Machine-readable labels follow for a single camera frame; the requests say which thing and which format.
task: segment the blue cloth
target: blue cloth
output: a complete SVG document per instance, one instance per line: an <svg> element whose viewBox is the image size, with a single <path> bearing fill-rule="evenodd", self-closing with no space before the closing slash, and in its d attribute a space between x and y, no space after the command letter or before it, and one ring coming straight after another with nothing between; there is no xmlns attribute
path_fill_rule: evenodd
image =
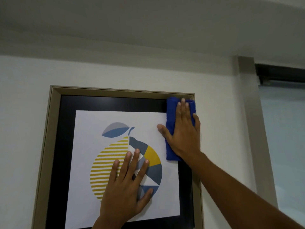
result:
<svg viewBox="0 0 305 229"><path fill-rule="evenodd" d="M166 128L169 130L170 134L173 135L173 131L175 129L176 122L176 108L177 104L180 101L177 97L170 97L166 100ZM193 125L195 125L195 120L193 118L193 113L196 112L196 105L194 100L185 100L189 103L191 119ZM171 149L168 142L166 143L166 160L169 161L181 161L181 158L177 156L174 151Z"/></svg>

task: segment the leaf illustration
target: leaf illustration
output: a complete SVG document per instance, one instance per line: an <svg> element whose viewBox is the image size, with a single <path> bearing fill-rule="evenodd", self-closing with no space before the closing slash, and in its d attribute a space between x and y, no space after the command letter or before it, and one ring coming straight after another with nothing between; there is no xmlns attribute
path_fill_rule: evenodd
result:
<svg viewBox="0 0 305 229"><path fill-rule="evenodd" d="M126 124L115 122L110 124L107 128L105 128L102 136L105 137L117 137L124 134L129 127Z"/></svg>

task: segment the white art print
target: white art print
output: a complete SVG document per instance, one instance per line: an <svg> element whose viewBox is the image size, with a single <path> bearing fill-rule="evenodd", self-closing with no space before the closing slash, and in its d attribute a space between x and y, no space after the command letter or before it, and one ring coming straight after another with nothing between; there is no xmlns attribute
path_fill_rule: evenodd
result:
<svg viewBox="0 0 305 229"><path fill-rule="evenodd" d="M166 113L76 111L65 229L93 226L113 162L121 165L136 148L141 153L135 175L150 160L138 197L149 188L154 192L129 221L180 215L178 163L166 160L165 140L156 128L165 123Z"/></svg>

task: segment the person's left hand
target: person's left hand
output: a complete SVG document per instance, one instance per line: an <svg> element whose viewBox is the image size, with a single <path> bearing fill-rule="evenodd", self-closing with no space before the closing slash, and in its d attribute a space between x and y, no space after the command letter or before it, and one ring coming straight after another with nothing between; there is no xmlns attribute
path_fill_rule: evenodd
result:
<svg viewBox="0 0 305 229"><path fill-rule="evenodd" d="M147 159L143 163L135 180L132 180L139 154L140 150L136 149L129 167L128 164L132 153L128 152L126 154L117 178L116 172L119 166L119 160L115 160L113 163L109 181L101 202L100 216L92 229L119 229L129 219L139 214L150 201L153 189L149 189L143 198L137 201L139 185L149 165Z"/></svg>

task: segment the lemon illustration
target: lemon illustration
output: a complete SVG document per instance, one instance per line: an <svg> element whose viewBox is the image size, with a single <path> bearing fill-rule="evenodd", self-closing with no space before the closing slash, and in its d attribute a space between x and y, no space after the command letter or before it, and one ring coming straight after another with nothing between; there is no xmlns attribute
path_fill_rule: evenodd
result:
<svg viewBox="0 0 305 229"><path fill-rule="evenodd" d="M129 127L123 123L112 123L106 129L106 133L102 134L105 137L115 137L119 134L124 134ZM138 190L138 199L140 199L148 189L152 188L154 190L153 195L156 193L162 179L162 165L160 158L158 157L155 150L148 146L146 143L136 140L134 137L130 136L131 127L128 136L122 137L117 142L114 142L104 148L96 157L93 162L90 171L90 185L92 191L98 200L102 200L111 171L111 167L116 159L120 161L117 176L119 174L120 168L123 164L124 157L128 151L134 152L135 149L140 150L139 160L137 163L136 171L133 175L135 179L137 173L141 169L145 159L150 161L149 167L147 168L146 174L141 182Z"/></svg>

